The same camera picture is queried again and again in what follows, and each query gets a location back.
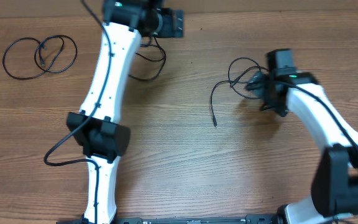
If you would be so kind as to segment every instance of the black mount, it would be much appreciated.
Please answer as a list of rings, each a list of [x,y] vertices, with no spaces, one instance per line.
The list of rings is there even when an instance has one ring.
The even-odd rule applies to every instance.
[[[85,112],[80,114],[69,113],[67,127],[70,131],[76,129],[88,117]],[[123,156],[129,144],[131,130],[128,127],[110,122],[109,117],[104,120],[91,118],[81,128],[74,138],[80,146],[83,146],[83,154],[91,157],[98,156],[112,163],[117,156]]]
[[[119,218],[116,224],[284,224],[274,214],[246,215],[244,217],[222,218]]]
[[[278,115],[285,117],[288,114],[287,93],[288,87],[282,84],[266,85],[270,80],[286,82],[293,85],[314,83],[317,79],[310,72],[298,72],[293,61],[292,50],[278,49],[267,53],[268,74],[257,72],[246,86],[264,101],[260,110],[274,110]]]
[[[142,37],[183,37],[184,12],[162,4],[163,0],[104,0],[103,21],[137,29]]]
[[[335,144],[324,151],[311,185],[314,207],[324,217],[358,215],[358,176],[349,176],[349,162],[358,169],[358,154],[352,147]]]

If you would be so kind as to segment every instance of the cable end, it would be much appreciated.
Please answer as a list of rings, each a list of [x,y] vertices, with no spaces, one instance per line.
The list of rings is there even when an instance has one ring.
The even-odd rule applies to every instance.
[[[214,126],[215,126],[215,128],[218,128],[218,122],[216,122],[215,115],[213,116],[213,120],[214,120]]]

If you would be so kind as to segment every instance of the wire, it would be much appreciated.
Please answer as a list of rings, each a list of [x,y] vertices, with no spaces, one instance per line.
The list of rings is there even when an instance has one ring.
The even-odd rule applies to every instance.
[[[158,60],[149,59],[149,58],[147,58],[147,57],[145,57],[145,56],[143,56],[143,55],[141,55],[139,53],[136,53],[136,55],[141,56],[142,58],[148,60],[149,62],[161,62],[161,61],[163,61],[162,64],[161,64],[160,70],[157,72],[157,74],[155,76],[153,76],[151,78],[138,78],[138,77],[135,77],[135,76],[133,76],[131,74],[129,75],[129,77],[131,77],[131,78],[133,78],[133,79],[135,79],[137,81],[141,81],[141,82],[151,82],[151,81],[155,80],[156,78],[158,78],[158,76],[160,75],[162,69],[165,66],[165,62],[167,61],[167,53],[160,46],[160,44],[157,42],[157,38],[154,37],[154,41],[155,41],[155,44],[151,44],[152,43],[152,38],[149,37],[149,43],[141,44],[140,46],[141,47],[156,47],[156,48],[158,48],[161,51],[161,54],[163,55],[163,57],[161,59],[158,59]]]
[[[51,67],[53,66],[53,64],[55,63],[56,59],[59,57],[60,53],[63,51],[64,46],[65,46],[65,41],[63,40],[62,37],[69,39],[69,40],[73,43],[73,45],[74,45],[74,47],[75,47],[74,59],[73,59],[73,60],[71,61],[71,63],[70,63],[67,67],[65,67],[64,69],[59,70],[59,71],[51,71],[51,70],[50,70]],[[50,40],[50,39],[55,39],[55,38],[59,38],[59,39],[62,41],[62,46],[60,47],[60,50],[57,52],[57,54],[56,54],[56,55],[54,56],[54,58],[52,59],[52,62],[50,63],[50,65],[48,66],[48,68],[47,68],[47,69],[44,69],[43,67],[45,66],[45,61],[44,61],[44,59],[43,59],[42,56],[41,56],[41,49],[46,49],[45,43],[46,43],[48,40]],[[38,43],[38,47],[37,47],[37,49],[35,50],[35,53],[34,53],[34,62],[35,62],[35,64],[42,70],[42,72],[41,72],[40,74],[38,74],[38,75],[34,75],[33,77],[16,77],[16,76],[12,75],[11,73],[9,73],[8,70],[7,70],[7,68],[6,68],[6,66],[5,66],[5,60],[6,60],[6,55],[7,55],[8,51],[11,49],[11,47],[12,47],[13,45],[15,45],[16,43],[18,43],[18,42],[20,42],[20,41],[22,41],[22,40],[34,40],[34,41],[36,41],[36,42]],[[39,60],[40,60],[41,65],[39,65],[38,62],[37,62],[37,54],[39,55]],[[4,56],[2,57],[2,65],[3,65],[4,69],[5,69],[5,72],[6,72],[10,77],[12,77],[12,78],[14,78],[14,79],[16,79],[16,80],[31,80],[31,79],[38,78],[38,77],[42,76],[42,75],[45,74],[45,73],[62,73],[62,72],[64,72],[65,70],[69,69],[69,68],[74,64],[75,59],[77,58],[77,54],[78,54],[78,49],[77,49],[77,45],[75,44],[75,41],[74,41],[71,37],[66,36],[66,35],[53,35],[53,36],[47,37],[47,38],[44,39],[43,41],[39,41],[39,40],[37,40],[37,39],[35,39],[35,38],[33,38],[33,37],[23,37],[23,38],[20,38],[20,39],[18,39],[18,40],[15,40],[15,41],[14,41],[13,43],[11,43],[11,44],[9,45],[9,47],[5,50]]]
[[[231,69],[231,66],[234,62],[240,60],[240,59],[247,59],[247,60],[251,60],[253,61],[257,66],[253,66],[253,67],[249,67],[246,71],[244,71],[240,76],[238,76],[234,81],[231,81],[230,79],[230,69]],[[213,121],[214,121],[214,125],[215,127],[217,126],[217,123],[216,123],[216,118],[215,118],[215,115],[214,115],[214,111],[213,111],[213,106],[212,106],[212,95],[213,95],[213,92],[214,90],[216,89],[216,87],[218,87],[220,84],[223,84],[223,83],[230,83],[231,87],[233,87],[235,84],[237,83],[246,83],[246,90],[247,91],[253,91],[253,90],[259,90],[259,89],[263,89],[263,88],[267,88],[268,85],[271,85],[271,84],[279,84],[279,85],[284,85],[284,86],[287,86],[289,88],[296,88],[297,90],[299,91],[302,91],[303,93],[306,93],[307,95],[309,95],[310,97],[312,97],[314,100],[316,100],[317,102],[319,102],[323,107],[324,109],[326,109],[326,111],[329,113],[329,115],[332,117],[332,119],[334,120],[334,122],[336,123],[336,125],[338,126],[338,128],[341,130],[341,132],[343,133],[343,135],[345,136],[345,138],[349,141],[349,143],[351,144],[351,146],[353,147],[354,150],[356,150],[356,152],[358,153],[358,145],[354,142],[354,140],[351,138],[351,136],[349,135],[349,133],[347,133],[346,129],[342,126],[342,124],[339,122],[339,120],[336,118],[335,114],[331,111],[331,109],[327,106],[327,104],[322,100],[320,99],[320,97],[310,93],[309,91],[305,90],[304,88],[301,88],[297,85],[294,85],[294,84],[291,84],[291,83],[287,83],[287,82],[281,82],[281,81],[277,81],[277,80],[274,80],[273,79],[273,74],[269,74],[269,78],[268,80],[263,80],[263,81],[256,81],[256,82],[240,82],[240,78],[243,77],[247,72],[251,71],[252,69],[255,69],[255,68],[259,68],[259,71],[261,72],[261,69],[264,69],[264,70],[267,70],[266,68],[263,68],[261,66],[259,66],[259,64],[250,59],[250,58],[237,58],[235,59],[229,66],[229,70],[228,70],[228,78],[227,80],[224,80],[224,81],[220,81],[218,82],[214,88],[212,89],[212,92],[211,92],[211,111],[212,111],[212,115],[213,115]],[[255,98],[250,98],[248,96],[244,96],[244,95],[241,95],[243,96],[244,98],[247,98],[247,99],[252,99],[254,100]]]
[[[251,66],[249,67],[247,70],[245,70],[244,72],[241,73],[241,75],[239,75],[235,80],[231,80],[230,79],[230,70],[231,70],[231,67],[232,65],[234,64],[234,62],[238,61],[238,60],[250,60],[251,62],[254,62],[256,64],[256,66]],[[253,69],[259,69],[259,72],[262,73],[262,70],[266,70],[267,71],[267,68],[265,67],[261,67],[255,60],[251,59],[251,58],[247,58],[247,57],[239,57],[237,59],[235,59],[234,61],[232,61],[230,63],[230,66],[229,66],[229,69],[227,71],[227,80],[223,80],[223,81],[220,81],[218,82],[217,84],[215,84],[214,88],[212,89],[212,92],[211,92],[211,96],[210,96],[210,100],[209,100],[209,104],[211,106],[211,112],[212,112],[212,120],[213,120],[213,123],[214,123],[214,126],[215,128],[217,128],[218,126],[218,122],[216,121],[216,117],[215,117],[215,112],[214,112],[214,107],[213,107],[213,95],[214,95],[214,91],[215,89],[223,84],[223,83],[229,83],[230,84],[230,87],[233,89],[233,91],[235,91],[238,95],[244,97],[245,99],[248,99],[248,100],[257,100],[259,99],[258,97],[249,97],[249,96],[245,96],[243,94],[241,94],[240,92],[238,92],[234,86],[238,83],[240,84],[247,84],[248,82],[240,82],[240,79],[245,75],[247,74],[248,72],[250,72],[251,70]]]

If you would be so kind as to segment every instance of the black base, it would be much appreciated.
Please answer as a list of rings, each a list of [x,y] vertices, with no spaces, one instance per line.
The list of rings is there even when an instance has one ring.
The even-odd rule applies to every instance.
[[[221,218],[119,218],[116,224],[283,224],[283,220],[276,214],[264,214]]]

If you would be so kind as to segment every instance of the table surface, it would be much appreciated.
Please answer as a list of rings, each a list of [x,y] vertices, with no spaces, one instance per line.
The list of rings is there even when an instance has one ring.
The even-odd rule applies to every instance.
[[[209,96],[238,57],[265,65],[265,54],[291,48],[295,63],[325,87],[338,111],[358,131],[358,11],[240,12],[186,16],[185,38],[161,40],[168,61],[154,82],[129,80],[122,124],[132,130],[117,177],[119,217],[233,217],[273,213],[310,193],[319,151],[300,120],[259,112],[227,85]],[[54,34],[78,46],[74,65],[61,74],[18,81],[1,65],[5,48],[20,37]],[[68,133],[65,119],[78,111],[92,81],[101,32],[90,17],[0,19],[0,223],[53,223],[78,218],[88,197],[86,164],[49,167],[44,154]],[[17,76],[39,73],[35,42],[7,56]],[[56,52],[59,40],[44,55]],[[155,49],[142,49],[159,57]],[[73,47],[53,66],[63,68]],[[137,58],[132,73],[152,76],[159,63]],[[238,62],[233,74],[251,66]],[[53,161],[82,158],[73,139]]]

